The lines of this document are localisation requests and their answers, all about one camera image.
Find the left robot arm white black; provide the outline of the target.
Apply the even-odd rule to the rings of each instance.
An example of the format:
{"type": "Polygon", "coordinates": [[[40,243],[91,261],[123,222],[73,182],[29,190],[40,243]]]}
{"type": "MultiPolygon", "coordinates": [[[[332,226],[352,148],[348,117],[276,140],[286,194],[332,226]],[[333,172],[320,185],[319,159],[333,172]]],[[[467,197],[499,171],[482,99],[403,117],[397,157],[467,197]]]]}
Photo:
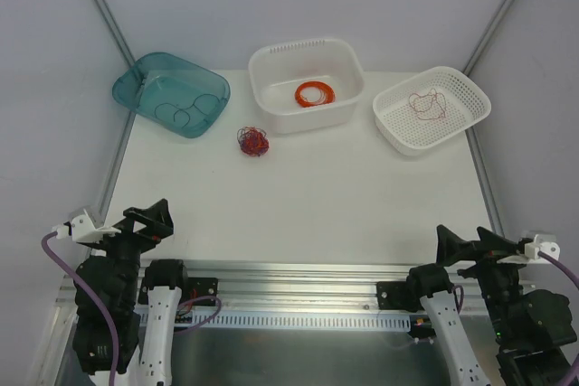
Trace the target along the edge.
{"type": "Polygon", "coordinates": [[[173,235],[168,201],[130,207],[112,226],[96,227],[86,213],[71,222],[74,242],[98,251],[75,270],[79,316],[73,349],[97,384],[169,385],[178,304],[190,293],[181,259],[146,268],[143,253],[173,235]]]}

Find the ball of wires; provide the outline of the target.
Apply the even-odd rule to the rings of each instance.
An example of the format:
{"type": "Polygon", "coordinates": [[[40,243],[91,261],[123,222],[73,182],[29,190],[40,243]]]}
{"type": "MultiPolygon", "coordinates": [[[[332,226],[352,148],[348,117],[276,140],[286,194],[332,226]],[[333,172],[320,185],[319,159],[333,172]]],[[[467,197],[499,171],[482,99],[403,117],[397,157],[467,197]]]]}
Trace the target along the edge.
{"type": "Polygon", "coordinates": [[[241,151],[248,156],[265,155],[270,142],[267,133],[258,127],[242,127],[237,132],[237,142],[241,151]]]}

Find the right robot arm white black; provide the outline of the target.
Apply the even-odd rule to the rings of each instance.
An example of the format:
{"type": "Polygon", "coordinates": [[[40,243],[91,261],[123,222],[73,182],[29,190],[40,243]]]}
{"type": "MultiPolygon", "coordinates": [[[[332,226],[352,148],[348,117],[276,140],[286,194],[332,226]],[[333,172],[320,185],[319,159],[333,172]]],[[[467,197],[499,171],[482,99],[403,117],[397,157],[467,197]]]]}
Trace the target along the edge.
{"type": "Polygon", "coordinates": [[[436,229],[436,260],[411,268],[406,279],[406,298],[423,309],[434,329],[451,383],[487,385],[489,377],[475,356],[460,320],[461,301],[455,295],[447,267],[461,261],[462,278],[474,278],[498,344],[498,370],[507,385],[576,385],[578,363],[568,362],[563,346],[577,342],[568,297],[546,289],[525,292],[519,270],[531,264],[549,264],[573,283],[578,277],[558,255],[554,238],[534,233],[511,241],[483,227],[476,240],[463,240],[447,227],[436,229]]]}

